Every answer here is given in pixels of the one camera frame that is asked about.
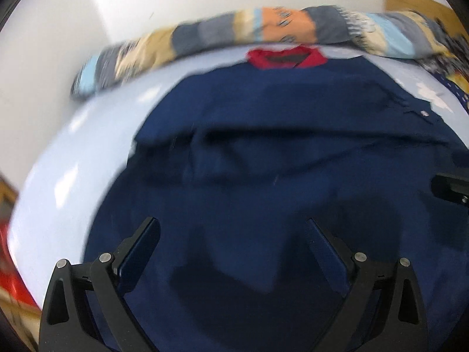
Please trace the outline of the navy jacket with red collar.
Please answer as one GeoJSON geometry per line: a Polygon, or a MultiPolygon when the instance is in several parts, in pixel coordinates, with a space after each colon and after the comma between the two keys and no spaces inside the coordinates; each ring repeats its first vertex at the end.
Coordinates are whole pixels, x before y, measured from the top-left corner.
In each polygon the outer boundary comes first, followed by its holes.
{"type": "Polygon", "coordinates": [[[372,261],[411,261],[431,350],[468,306],[468,213],[430,190],[468,149],[365,58],[189,76],[134,145],[84,258],[159,220],[127,301],[161,351],[306,351],[345,296],[314,224],[372,261]]]}

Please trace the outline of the red object at left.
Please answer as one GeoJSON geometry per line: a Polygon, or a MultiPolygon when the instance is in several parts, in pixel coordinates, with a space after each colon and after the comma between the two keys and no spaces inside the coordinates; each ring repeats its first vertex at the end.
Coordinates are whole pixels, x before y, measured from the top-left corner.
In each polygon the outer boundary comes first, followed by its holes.
{"type": "Polygon", "coordinates": [[[8,223],[1,221],[1,288],[16,301],[38,308],[17,271],[7,246],[8,223]]]}

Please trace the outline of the patterned yellow navy cloth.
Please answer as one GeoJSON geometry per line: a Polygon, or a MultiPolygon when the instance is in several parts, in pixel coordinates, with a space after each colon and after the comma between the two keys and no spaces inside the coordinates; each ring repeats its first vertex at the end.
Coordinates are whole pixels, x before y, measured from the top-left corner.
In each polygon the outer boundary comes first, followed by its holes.
{"type": "Polygon", "coordinates": [[[468,41],[460,34],[452,37],[444,30],[443,44],[445,53],[419,60],[419,64],[446,86],[468,112],[468,41]]]}

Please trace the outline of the wooden furniture at left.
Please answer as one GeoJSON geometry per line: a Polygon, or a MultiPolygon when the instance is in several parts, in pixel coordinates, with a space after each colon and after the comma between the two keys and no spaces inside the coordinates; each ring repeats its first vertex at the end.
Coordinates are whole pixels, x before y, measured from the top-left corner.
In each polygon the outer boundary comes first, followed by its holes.
{"type": "Polygon", "coordinates": [[[18,198],[18,191],[3,176],[0,177],[0,220],[8,223],[18,198]]]}

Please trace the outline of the patchwork rolled quilt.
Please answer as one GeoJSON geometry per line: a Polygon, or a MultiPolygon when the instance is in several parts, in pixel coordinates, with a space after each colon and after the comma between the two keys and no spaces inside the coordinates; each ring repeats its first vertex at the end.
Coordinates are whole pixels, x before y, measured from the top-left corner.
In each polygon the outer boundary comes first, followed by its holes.
{"type": "Polygon", "coordinates": [[[262,43],[354,43],[373,55],[411,60],[449,53],[443,29],[412,10],[360,13],[340,6],[263,7],[157,29],[104,48],[80,69],[71,95],[87,99],[185,56],[262,43]]]}

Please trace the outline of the wooden headboard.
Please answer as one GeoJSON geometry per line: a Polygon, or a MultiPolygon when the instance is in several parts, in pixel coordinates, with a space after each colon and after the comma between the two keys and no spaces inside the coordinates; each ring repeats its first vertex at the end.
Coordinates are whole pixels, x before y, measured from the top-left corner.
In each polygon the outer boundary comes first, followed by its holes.
{"type": "Polygon", "coordinates": [[[468,32],[456,12],[434,0],[384,0],[386,11],[414,10],[428,18],[438,18],[451,36],[463,35],[468,39],[468,32]]]}

